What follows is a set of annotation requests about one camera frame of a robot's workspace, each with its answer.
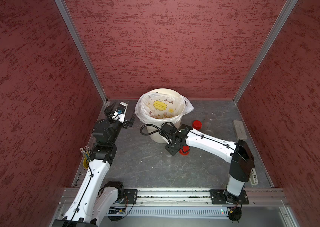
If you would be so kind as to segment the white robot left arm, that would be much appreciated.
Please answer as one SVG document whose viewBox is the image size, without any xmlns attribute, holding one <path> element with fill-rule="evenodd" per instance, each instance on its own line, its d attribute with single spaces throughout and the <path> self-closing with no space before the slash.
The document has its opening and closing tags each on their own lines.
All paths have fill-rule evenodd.
<svg viewBox="0 0 320 227">
<path fill-rule="evenodd" d="M 88 170 L 71 206 L 61 219 L 54 220 L 54 227 L 98 227 L 110 207 L 124 199 L 122 182 L 107 182 L 101 187 L 116 155 L 116 139 L 123 128 L 131 127 L 134 118 L 107 116 L 93 129 L 95 145 L 86 160 Z"/>
</svg>

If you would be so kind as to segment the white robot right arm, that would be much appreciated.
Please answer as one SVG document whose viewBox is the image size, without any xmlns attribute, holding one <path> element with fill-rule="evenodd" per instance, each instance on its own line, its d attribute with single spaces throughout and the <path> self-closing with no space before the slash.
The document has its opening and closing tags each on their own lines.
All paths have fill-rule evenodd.
<svg viewBox="0 0 320 227">
<path fill-rule="evenodd" d="M 222 197 L 228 204 L 239 201 L 245 183 L 254 173 L 254 157 L 245 141 L 221 140 L 185 124 L 176 128 L 172 123 L 165 123 L 159 134 L 167 142 L 165 149 L 172 156 L 177 153 L 186 156 L 191 148 L 198 148 L 230 163 L 229 181 Z"/>
</svg>

